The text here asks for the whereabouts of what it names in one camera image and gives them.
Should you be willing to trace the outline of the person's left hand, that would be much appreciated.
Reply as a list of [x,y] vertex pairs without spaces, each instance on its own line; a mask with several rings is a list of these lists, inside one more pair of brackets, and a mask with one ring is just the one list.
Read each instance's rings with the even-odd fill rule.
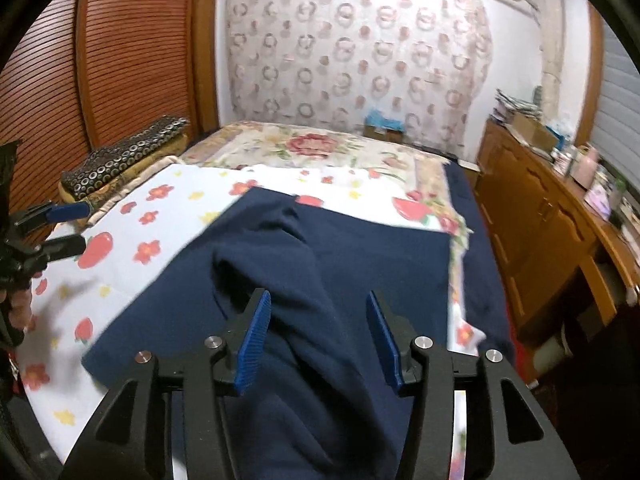
[[2,289],[1,302],[9,300],[8,320],[16,330],[24,330],[32,318],[32,291],[19,289],[7,292]]

